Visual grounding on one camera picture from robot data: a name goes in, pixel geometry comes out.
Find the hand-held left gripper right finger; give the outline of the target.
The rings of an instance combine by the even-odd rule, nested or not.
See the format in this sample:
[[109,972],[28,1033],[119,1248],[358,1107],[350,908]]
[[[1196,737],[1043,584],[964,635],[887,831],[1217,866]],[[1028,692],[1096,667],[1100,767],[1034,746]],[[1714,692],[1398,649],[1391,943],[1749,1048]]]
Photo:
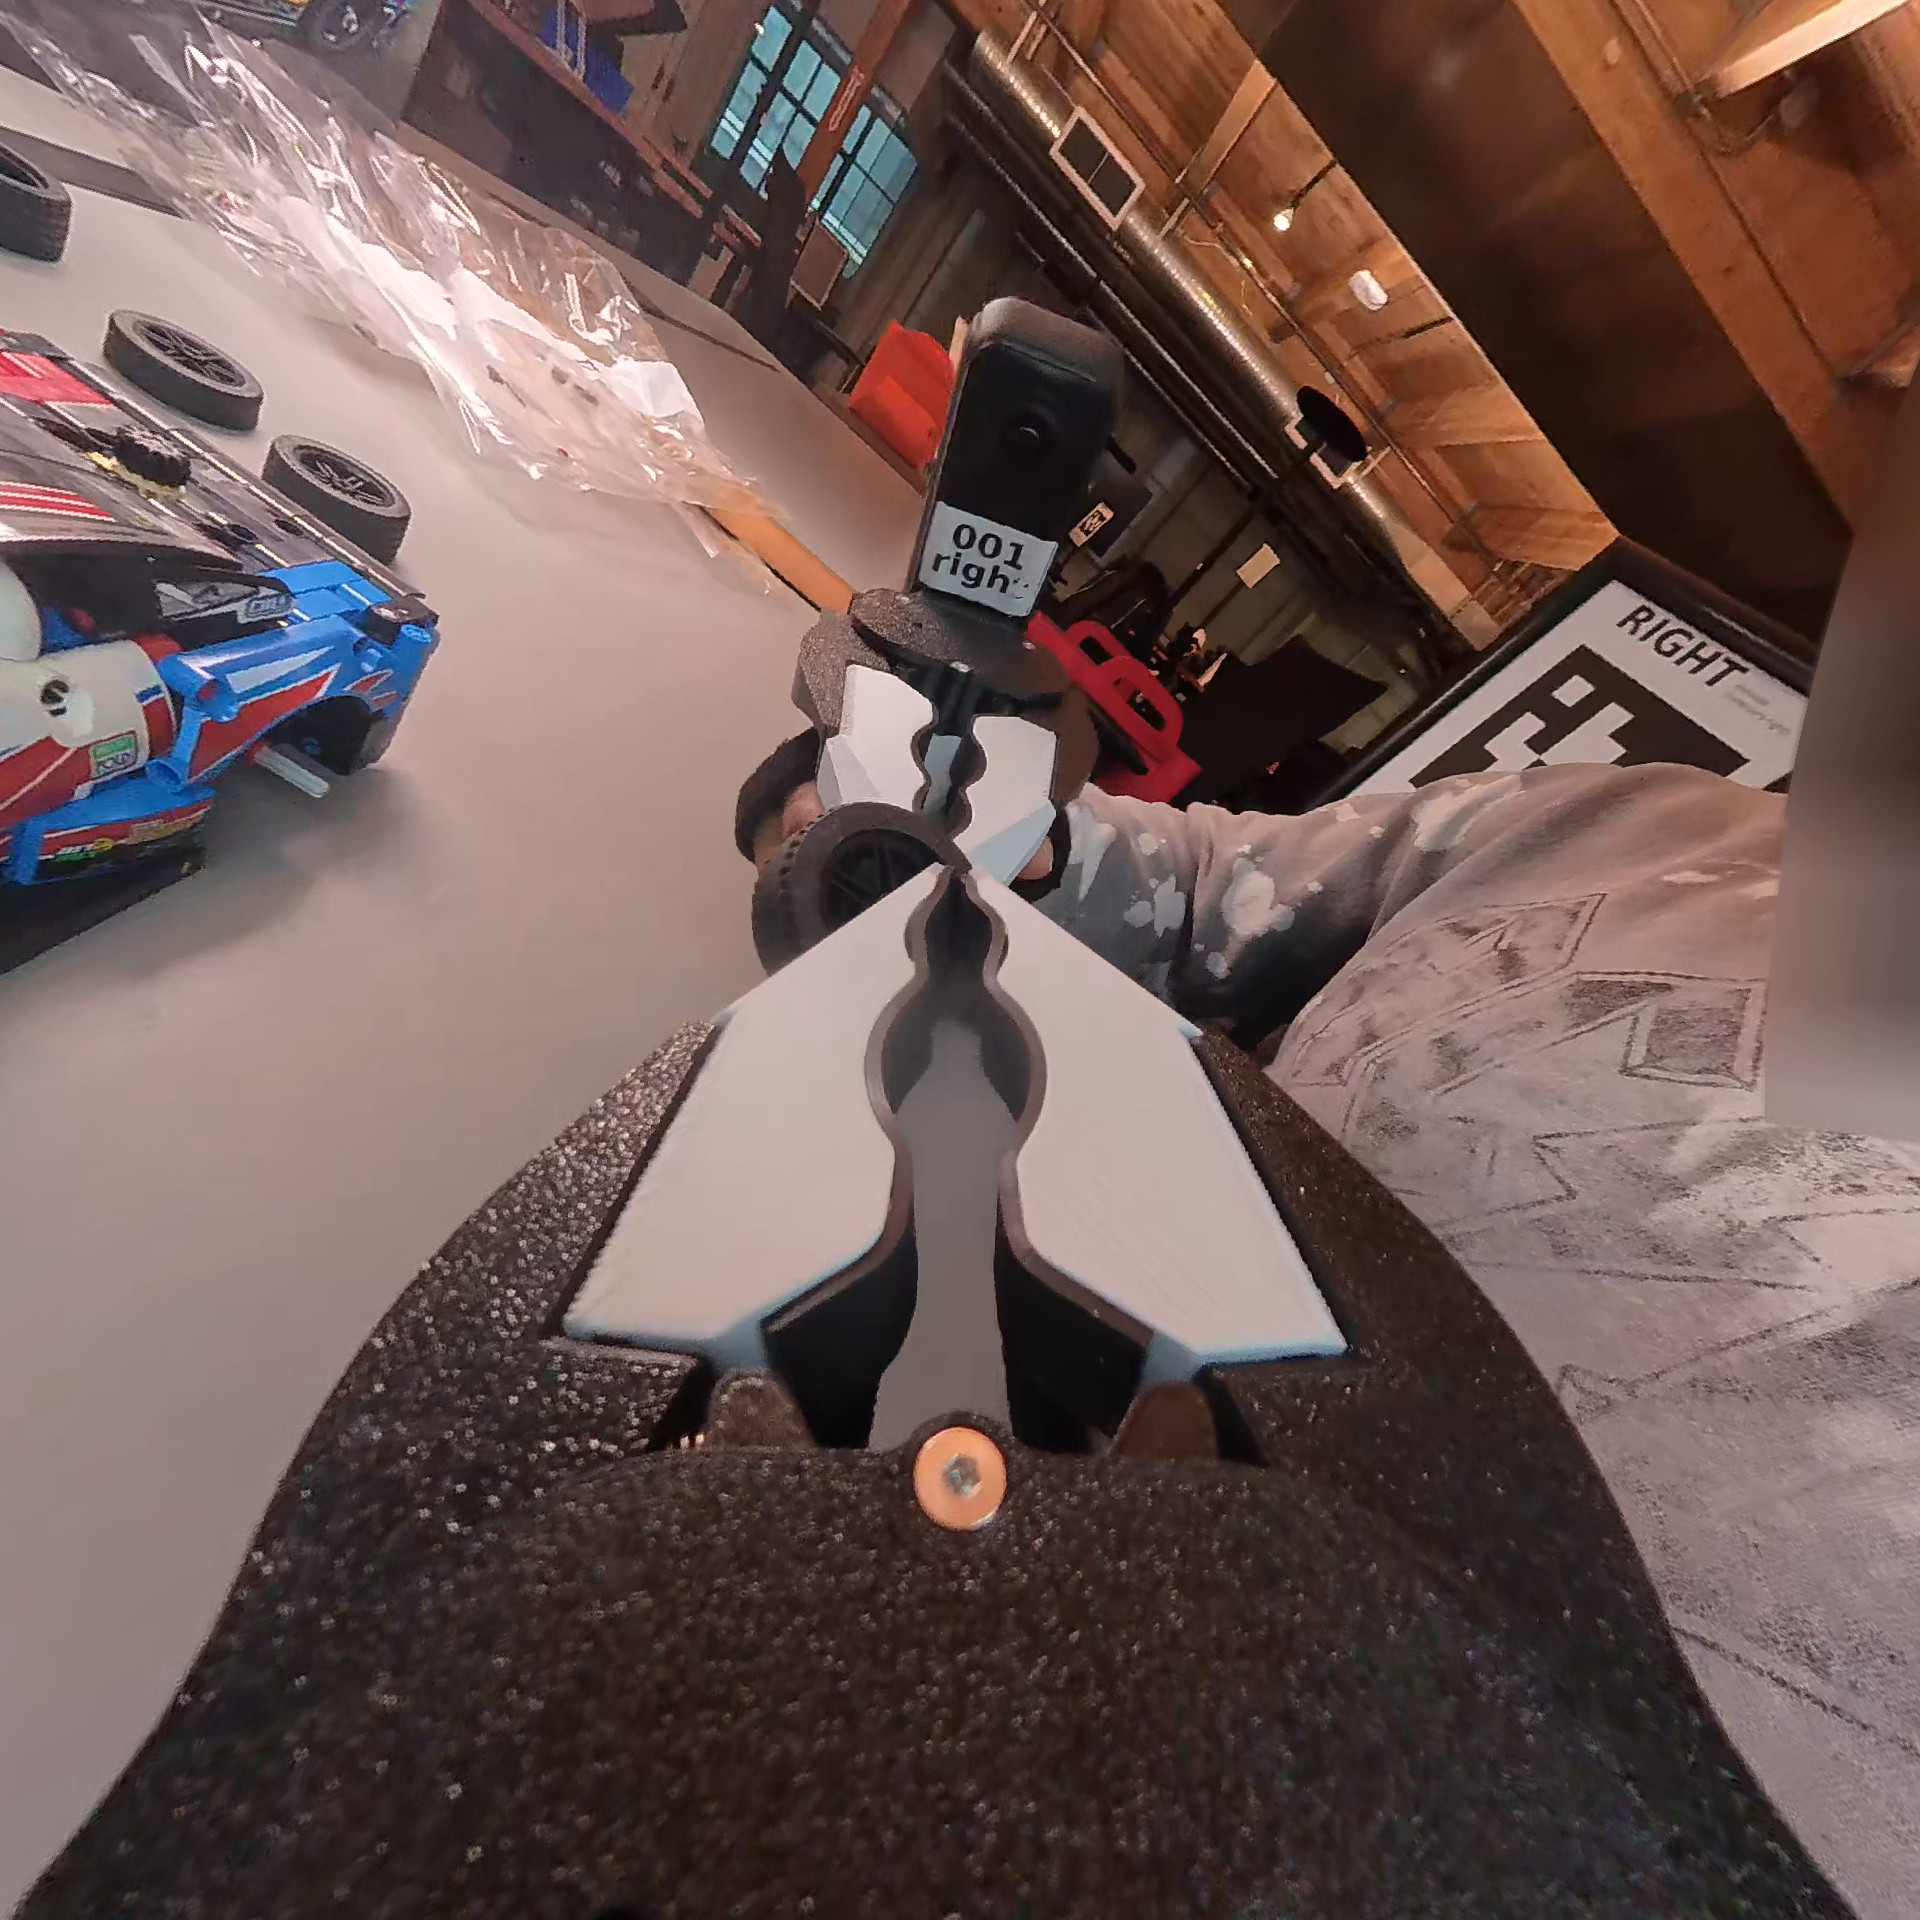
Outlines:
[[991,874],[983,989],[1025,1048],[1000,1174],[1011,1371],[1336,1357],[1347,1341],[1202,1067],[1202,1033]]

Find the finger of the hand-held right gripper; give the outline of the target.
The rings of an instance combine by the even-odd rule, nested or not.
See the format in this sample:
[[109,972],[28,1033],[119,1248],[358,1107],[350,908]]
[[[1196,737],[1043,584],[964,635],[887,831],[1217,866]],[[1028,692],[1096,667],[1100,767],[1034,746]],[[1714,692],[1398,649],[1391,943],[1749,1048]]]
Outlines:
[[923,692],[887,670],[850,667],[838,727],[820,757],[822,813],[889,803],[948,821],[959,747],[960,737],[937,720]]
[[1060,737],[1020,716],[980,716],[974,753],[960,822],[951,838],[976,873],[1013,883],[1055,822]]

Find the clear plastic bags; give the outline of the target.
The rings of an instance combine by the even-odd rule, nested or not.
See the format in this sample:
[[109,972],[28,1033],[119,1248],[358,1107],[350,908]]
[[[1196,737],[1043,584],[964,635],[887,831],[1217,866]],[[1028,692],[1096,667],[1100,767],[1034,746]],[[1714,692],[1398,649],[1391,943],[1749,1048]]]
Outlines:
[[767,561],[756,488],[618,266],[409,150],[311,60],[195,10],[68,10],[36,60],[253,278],[411,364],[516,484],[702,516]]

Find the metal air duct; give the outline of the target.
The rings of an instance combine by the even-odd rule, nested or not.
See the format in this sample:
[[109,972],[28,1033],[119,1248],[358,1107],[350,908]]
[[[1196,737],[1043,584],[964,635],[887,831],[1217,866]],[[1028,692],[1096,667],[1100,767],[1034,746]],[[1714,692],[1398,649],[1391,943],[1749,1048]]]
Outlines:
[[970,85],[1275,440],[1473,642],[1618,528],[1232,4],[960,4]]

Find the black toy wheel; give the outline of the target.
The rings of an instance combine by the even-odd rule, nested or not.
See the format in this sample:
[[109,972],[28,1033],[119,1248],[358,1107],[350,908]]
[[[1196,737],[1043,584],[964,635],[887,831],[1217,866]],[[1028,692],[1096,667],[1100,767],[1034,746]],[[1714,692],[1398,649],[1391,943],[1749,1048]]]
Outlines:
[[398,561],[411,528],[411,503],[376,467],[325,440],[277,433],[260,459],[260,484],[376,565]]
[[174,408],[187,420],[252,433],[265,392],[257,378],[224,349],[144,312],[109,312],[103,364],[138,392]]

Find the black toy car tire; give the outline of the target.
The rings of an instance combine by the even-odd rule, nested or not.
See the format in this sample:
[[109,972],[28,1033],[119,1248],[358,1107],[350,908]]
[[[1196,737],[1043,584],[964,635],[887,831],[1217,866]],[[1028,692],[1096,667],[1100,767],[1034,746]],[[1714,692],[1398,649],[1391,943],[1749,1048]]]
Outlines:
[[[889,807],[889,803],[844,803],[844,807],[853,807],[850,813],[853,822],[915,827],[928,838],[937,838],[939,851],[943,851],[943,866],[937,866],[937,868],[959,866],[955,838],[943,827],[937,827],[928,817],[904,813],[904,807]],[[814,946],[814,943],[809,943],[809,926],[804,926],[804,906],[801,906],[801,886],[809,879],[809,831],[811,827],[793,835],[787,842],[787,851],[778,853],[778,862],[771,866],[771,873],[756,879],[751,941],[756,941],[756,956],[761,956],[767,972],[778,972],[781,964],[788,964],[793,958],[801,958],[801,956],[809,956]]]

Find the window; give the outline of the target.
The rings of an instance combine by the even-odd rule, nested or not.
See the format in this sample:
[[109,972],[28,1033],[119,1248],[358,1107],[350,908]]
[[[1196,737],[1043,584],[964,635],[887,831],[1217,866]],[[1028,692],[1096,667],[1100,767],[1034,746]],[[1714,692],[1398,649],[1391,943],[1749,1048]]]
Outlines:
[[[801,167],[850,74],[853,30],[838,30],[827,4],[751,4],[748,41],[723,85],[697,172],[761,234],[771,226],[774,172]],[[809,200],[809,217],[844,254],[843,282],[867,266],[915,172],[910,115],[882,84],[872,84],[844,113]]]

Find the framed marker sign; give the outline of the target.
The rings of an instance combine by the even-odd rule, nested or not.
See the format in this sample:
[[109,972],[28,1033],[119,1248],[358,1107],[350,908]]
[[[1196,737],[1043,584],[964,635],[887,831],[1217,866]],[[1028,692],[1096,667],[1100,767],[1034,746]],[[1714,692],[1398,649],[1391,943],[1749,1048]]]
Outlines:
[[1310,803],[1565,765],[1681,765],[1785,792],[1812,657],[1785,625],[1613,540]]

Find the black toy wheel rim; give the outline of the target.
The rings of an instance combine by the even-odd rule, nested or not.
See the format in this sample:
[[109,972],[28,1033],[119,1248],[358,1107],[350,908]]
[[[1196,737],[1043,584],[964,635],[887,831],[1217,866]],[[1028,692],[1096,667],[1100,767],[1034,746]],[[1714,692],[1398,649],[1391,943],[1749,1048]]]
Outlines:
[[914,874],[943,866],[943,851],[915,827],[853,822],[853,807],[809,831],[809,879],[801,886],[809,943],[853,926]]

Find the person's right hand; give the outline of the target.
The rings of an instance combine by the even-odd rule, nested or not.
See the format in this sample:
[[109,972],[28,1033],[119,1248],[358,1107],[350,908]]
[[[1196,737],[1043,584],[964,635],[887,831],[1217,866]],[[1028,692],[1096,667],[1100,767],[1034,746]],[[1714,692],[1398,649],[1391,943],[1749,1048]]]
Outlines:
[[820,792],[822,737],[793,732],[742,782],[733,803],[733,842],[756,874],[767,874],[793,835],[811,827],[827,800]]

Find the person's grey patterned sweatshirt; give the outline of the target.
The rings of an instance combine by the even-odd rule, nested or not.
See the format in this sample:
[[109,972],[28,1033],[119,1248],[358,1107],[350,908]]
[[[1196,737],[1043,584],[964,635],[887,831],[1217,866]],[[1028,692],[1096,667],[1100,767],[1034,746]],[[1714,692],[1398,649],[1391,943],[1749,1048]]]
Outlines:
[[1520,1332],[1847,1904],[1916,1916],[1916,1148],[1764,1114],[1772,894],[1357,912],[1281,1077]]

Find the black rimless toy tire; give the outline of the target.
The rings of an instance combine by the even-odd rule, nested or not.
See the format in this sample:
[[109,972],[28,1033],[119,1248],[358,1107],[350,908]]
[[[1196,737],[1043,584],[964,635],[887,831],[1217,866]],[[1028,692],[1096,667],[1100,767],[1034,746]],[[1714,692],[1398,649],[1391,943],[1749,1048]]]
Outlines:
[[0,244],[3,254],[26,263],[58,263],[73,226],[73,201],[68,187],[43,172],[26,150],[3,137],[0,150],[3,192],[0,192]]

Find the red plastic carrier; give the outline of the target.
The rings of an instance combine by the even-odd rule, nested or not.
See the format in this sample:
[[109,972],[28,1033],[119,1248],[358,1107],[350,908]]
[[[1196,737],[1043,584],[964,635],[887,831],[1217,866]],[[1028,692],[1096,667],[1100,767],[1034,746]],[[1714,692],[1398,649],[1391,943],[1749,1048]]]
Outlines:
[[1060,630],[1035,610],[1025,617],[1025,635],[1065,667],[1094,709],[1094,786],[1110,797],[1174,803],[1202,767],[1182,747],[1182,709],[1150,664],[1131,654],[1100,621]]

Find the toy brick race car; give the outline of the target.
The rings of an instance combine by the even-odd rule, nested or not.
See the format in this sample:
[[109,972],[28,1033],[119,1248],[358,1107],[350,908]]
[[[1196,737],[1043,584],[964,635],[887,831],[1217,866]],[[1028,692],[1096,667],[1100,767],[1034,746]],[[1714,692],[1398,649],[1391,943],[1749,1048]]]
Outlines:
[[440,640],[179,413],[3,332],[3,972],[195,874],[243,767],[373,767]]

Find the person's right forearm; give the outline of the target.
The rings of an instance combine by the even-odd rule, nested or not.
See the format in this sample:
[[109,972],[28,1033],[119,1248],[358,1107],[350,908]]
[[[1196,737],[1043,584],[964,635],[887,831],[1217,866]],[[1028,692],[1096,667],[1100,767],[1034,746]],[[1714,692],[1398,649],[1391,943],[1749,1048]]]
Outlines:
[[1766,976],[1790,800],[1691,767],[1455,775],[1301,817],[1084,788],[1040,912],[1262,1045],[1333,991],[1398,1022],[1583,976]]

